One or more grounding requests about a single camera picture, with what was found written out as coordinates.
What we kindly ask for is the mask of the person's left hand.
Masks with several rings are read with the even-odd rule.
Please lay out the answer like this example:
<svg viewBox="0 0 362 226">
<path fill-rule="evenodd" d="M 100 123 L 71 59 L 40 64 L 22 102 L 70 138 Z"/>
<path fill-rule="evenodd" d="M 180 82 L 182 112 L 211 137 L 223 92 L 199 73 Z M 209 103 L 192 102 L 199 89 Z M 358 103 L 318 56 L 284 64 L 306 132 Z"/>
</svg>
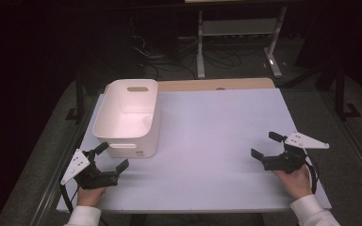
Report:
<svg viewBox="0 0 362 226">
<path fill-rule="evenodd" d="M 106 192 L 105 187 L 95 189 L 83 189 L 82 187 L 77 190 L 77 204 L 79 206 L 94 207 L 100 201 L 100 197 Z"/>
</svg>

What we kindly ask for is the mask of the grey metal stand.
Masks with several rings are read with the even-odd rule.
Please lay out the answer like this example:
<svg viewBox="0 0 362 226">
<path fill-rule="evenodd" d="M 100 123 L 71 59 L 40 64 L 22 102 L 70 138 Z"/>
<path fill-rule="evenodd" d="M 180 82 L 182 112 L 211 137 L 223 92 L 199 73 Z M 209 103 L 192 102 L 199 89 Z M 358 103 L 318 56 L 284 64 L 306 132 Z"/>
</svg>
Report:
<svg viewBox="0 0 362 226">
<path fill-rule="evenodd" d="M 198 17 L 198 51 L 196 55 L 198 78 L 205 78 L 205 63 L 203 56 L 203 37 L 229 35 L 271 35 L 271 43 L 263 48 L 266 59 L 275 78 L 281 78 L 282 73 L 273 55 L 278 37 L 285 19 L 287 7 L 281 7 L 276 18 L 214 20 L 206 21 L 200 10 Z"/>
</svg>

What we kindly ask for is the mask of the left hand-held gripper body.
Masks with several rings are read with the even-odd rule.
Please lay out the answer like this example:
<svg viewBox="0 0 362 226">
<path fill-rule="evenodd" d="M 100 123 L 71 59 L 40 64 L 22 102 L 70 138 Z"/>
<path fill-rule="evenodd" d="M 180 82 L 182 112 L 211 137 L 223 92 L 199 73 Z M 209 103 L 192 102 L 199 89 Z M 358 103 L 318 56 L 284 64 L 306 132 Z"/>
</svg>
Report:
<svg viewBox="0 0 362 226">
<path fill-rule="evenodd" d="M 117 166 L 113 171 L 103 172 L 96 166 L 95 156 L 103 151 L 103 149 L 90 151 L 77 149 L 60 180 L 60 184 L 64 186 L 72 179 L 75 179 L 83 189 L 116 186 L 120 177 L 120 167 Z"/>
</svg>

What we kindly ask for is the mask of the white plastic storage bin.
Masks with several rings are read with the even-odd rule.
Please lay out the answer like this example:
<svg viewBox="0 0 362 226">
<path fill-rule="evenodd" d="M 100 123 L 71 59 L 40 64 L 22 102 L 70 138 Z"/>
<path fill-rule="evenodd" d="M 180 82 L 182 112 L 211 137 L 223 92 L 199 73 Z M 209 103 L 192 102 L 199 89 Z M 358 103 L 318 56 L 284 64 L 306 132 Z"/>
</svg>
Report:
<svg viewBox="0 0 362 226">
<path fill-rule="evenodd" d="M 156 152 L 161 107 L 153 79 L 122 79 L 107 86 L 92 133 L 111 157 L 149 158 Z"/>
</svg>

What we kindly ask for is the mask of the black metal stand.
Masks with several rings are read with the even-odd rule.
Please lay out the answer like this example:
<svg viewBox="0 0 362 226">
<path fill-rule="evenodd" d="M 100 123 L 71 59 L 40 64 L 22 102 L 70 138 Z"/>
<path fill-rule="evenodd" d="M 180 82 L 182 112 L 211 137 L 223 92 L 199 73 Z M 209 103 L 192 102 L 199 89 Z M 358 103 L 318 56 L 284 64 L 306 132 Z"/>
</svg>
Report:
<svg viewBox="0 0 362 226">
<path fill-rule="evenodd" d="M 337 115 L 346 121 L 348 118 L 360 117 L 360 113 L 357 111 L 353 104 L 346 104 L 345 98 L 345 72 L 343 64 L 340 61 L 337 65 L 337 76 L 336 76 L 336 96 L 335 96 L 335 110 Z"/>
<path fill-rule="evenodd" d="M 75 78 L 75 99 L 76 107 L 68 111 L 65 120 L 80 123 L 84 115 L 84 87 L 81 73 L 78 73 Z"/>
</svg>

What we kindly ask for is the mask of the person's right hand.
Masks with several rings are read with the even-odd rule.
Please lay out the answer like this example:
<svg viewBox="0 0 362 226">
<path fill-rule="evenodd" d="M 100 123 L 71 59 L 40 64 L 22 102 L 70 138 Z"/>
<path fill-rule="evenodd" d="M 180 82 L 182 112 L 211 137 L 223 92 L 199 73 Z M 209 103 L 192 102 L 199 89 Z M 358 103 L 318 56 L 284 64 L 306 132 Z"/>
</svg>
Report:
<svg viewBox="0 0 362 226">
<path fill-rule="evenodd" d="M 287 193 L 295 200 L 312 195 L 309 171 L 306 166 L 287 174 L 281 170 L 274 170 L 273 173 L 283 184 Z"/>
</svg>

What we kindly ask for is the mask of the wooden board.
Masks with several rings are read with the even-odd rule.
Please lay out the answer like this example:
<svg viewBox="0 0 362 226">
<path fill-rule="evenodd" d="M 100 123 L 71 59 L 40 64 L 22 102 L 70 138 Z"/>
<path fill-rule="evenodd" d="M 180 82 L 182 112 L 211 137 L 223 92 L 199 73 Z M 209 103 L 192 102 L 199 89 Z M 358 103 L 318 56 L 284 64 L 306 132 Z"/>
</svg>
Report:
<svg viewBox="0 0 362 226">
<path fill-rule="evenodd" d="M 221 89 L 274 89 L 270 78 L 232 78 L 158 81 L 159 91 L 192 91 Z"/>
</svg>

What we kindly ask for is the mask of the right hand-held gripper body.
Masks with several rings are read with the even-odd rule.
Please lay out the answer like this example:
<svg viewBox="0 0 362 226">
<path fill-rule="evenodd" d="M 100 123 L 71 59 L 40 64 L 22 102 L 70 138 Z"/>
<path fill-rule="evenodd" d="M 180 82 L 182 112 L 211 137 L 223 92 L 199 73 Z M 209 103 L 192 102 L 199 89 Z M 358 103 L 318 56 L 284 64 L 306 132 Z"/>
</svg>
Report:
<svg viewBox="0 0 362 226">
<path fill-rule="evenodd" d="M 298 170 L 305 163 L 307 149 L 329 149 L 330 145 L 299 132 L 293 132 L 284 142 L 284 151 L 276 156 L 264 156 L 264 170 L 282 170 L 287 174 Z"/>
</svg>

